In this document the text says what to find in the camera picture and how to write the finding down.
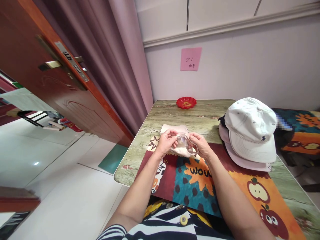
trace baseball cap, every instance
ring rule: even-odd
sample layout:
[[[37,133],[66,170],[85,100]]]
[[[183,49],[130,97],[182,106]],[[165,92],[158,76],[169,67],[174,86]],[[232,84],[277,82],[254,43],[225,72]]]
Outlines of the baseball cap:
[[[271,166],[269,163],[252,162],[238,156],[230,145],[229,130],[223,127],[221,123],[219,124],[219,134],[222,141],[224,141],[224,145],[226,146],[226,149],[230,158],[234,161],[235,164],[237,164],[240,167],[256,170],[256,171],[263,171],[263,172],[271,171]]]
[[[273,133],[276,114],[255,98],[243,98],[232,104],[224,117],[232,149],[240,157],[260,163],[276,160]]]

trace red plate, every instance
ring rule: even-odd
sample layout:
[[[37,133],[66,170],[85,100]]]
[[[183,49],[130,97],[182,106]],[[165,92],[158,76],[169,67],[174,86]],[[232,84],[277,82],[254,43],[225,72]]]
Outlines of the red plate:
[[[197,104],[197,100],[192,97],[182,97],[177,100],[176,104],[179,108],[189,109],[193,108]]]

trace pink sticky note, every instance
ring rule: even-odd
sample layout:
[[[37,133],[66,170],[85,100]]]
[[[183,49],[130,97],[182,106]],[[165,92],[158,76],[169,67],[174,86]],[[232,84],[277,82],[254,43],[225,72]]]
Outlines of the pink sticky note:
[[[197,71],[202,48],[183,48],[181,50],[180,71]]]

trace button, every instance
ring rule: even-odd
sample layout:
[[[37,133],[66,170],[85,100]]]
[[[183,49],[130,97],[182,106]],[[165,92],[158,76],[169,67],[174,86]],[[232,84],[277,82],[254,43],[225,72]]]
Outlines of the button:
[[[182,226],[185,226],[188,223],[188,219],[185,216],[182,216],[180,218],[180,223],[181,223]]]

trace wall molding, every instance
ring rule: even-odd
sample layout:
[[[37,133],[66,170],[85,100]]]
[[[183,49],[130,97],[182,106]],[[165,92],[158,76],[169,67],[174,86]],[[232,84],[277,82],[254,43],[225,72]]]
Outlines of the wall molding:
[[[264,15],[264,16],[255,16],[255,17],[251,17],[251,18],[237,21],[237,22],[231,22],[231,23],[222,24],[222,25],[218,25],[210,28],[188,31],[182,34],[144,41],[143,47],[150,48],[150,47],[160,46],[168,43],[179,42],[187,39],[195,39],[195,38],[204,37],[204,36],[222,34],[222,33],[231,32],[239,29],[245,29],[245,28],[250,28],[250,27],[255,27],[260,25],[266,25],[270,23],[308,17],[316,14],[320,14],[319,2],[301,5],[299,7],[296,7],[284,12],[279,12],[279,13],[274,13],[274,14]]]

